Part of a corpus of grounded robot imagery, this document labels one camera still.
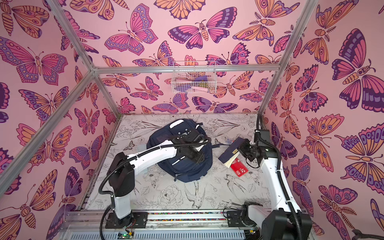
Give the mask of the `navy blue student backpack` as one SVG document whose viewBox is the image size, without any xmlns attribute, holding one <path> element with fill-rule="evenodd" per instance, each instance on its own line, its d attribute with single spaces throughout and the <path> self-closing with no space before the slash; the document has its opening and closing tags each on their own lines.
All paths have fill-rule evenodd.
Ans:
<svg viewBox="0 0 384 240">
<path fill-rule="evenodd" d="M 202 128 L 202 123 L 196 123 L 190 119 L 180 119 L 174 121 L 163 128 L 154 132 L 147 143 L 147 148 L 155 147 L 166 140 L 171 140 L 177 136 L 197 134 L 206 136 Z M 198 146 L 196 153 L 189 147 L 180 147 L 175 157 L 168 158 L 158 163 L 159 167 L 173 176 L 175 181 L 184 183 L 198 181 L 208 173 L 213 165 L 212 144 Z"/>
</svg>

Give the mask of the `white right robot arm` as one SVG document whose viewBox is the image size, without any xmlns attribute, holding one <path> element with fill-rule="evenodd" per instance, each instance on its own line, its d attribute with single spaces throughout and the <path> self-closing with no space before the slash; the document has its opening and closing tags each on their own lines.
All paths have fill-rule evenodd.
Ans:
<svg viewBox="0 0 384 240">
<path fill-rule="evenodd" d="M 254 141 L 239 146 L 243 157 L 257 161 L 267 181 L 271 209 L 259 203 L 245 202 L 242 206 L 242 223 L 259 229 L 264 240 L 307 240 L 312 229 L 312 219 L 304 213 L 293 197 L 284 174 L 282 155 L 270 143 L 268 130 L 255 130 Z"/>
</svg>

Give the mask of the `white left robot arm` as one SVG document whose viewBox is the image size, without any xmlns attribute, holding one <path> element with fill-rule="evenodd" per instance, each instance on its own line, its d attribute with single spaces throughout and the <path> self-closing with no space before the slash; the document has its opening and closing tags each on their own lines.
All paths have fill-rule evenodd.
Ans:
<svg viewBox="0 0 384 240">
<path fill-rule="evenodd" d="M 98 193 L 109 195 L 113 211 L 118 220 L 132 217 L 131 192 L 135 188 L 136 176 L 161 161 L 174 157 L 187 157 L 198 163 L 204 153 L 200 147 L 211 143 L 211 138 L 191 130 L 185 135 L 174 136 L 145 151 L 125 155 L 116 155 L 106 177 L 101 182 Z"/>
</svg>

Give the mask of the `red booklet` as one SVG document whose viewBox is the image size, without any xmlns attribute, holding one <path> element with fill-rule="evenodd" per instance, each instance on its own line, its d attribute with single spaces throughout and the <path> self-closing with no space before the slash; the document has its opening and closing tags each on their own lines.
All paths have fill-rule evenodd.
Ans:
<svg viewBox="0 0 384 240">
<path fill-rule="evenodd" d="M 246 173 L 248 173 L 247 167 L 238 159 L 236 158 L 230 168 L 235 172 L 235 174 L 240 178 L 244 176 Z"/>
</svg>

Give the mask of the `white rectangular eraser case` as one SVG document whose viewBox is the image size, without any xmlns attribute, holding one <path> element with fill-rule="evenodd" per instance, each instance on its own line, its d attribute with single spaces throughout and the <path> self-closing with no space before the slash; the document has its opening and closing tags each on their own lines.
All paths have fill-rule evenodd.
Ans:
<svg viewBox="0 0 384 240">
<path fill-rule="evenodd" d="M 146 145 L 137 146 L 137 150 L 138 150 L 138 156 L 139 157 L 147 154 L 147 146 Z"/>
</svg>

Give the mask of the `green controller board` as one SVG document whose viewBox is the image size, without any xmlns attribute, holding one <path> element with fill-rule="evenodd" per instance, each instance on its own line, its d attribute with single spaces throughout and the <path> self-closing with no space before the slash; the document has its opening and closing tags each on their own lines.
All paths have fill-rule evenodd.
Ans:
<svg viewBox="0 0 384 240">
<path fill-rule="evenodd" d="M 119 232 L 118 233 L 118 240 L 131 240 L 134 237 L 134 233 L 130 231 L 125 231 L 125 232 Z"/>
</svg>

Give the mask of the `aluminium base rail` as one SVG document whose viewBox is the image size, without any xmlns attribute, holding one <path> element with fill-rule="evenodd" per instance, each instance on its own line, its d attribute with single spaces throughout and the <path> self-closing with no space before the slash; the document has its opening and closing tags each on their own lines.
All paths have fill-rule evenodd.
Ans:
<svg viewBox="0 0 384 240">
<path fill-rule="evenodd" d="M 134 211 L 130 227 L 119 227 L 112 213 L 69 213 L 59 240 L 117 240 L 119 232 L 134 233 L 132 240 L 261 240 L 259 229 L 242 223 L 238 209 Z"/>
</svg>

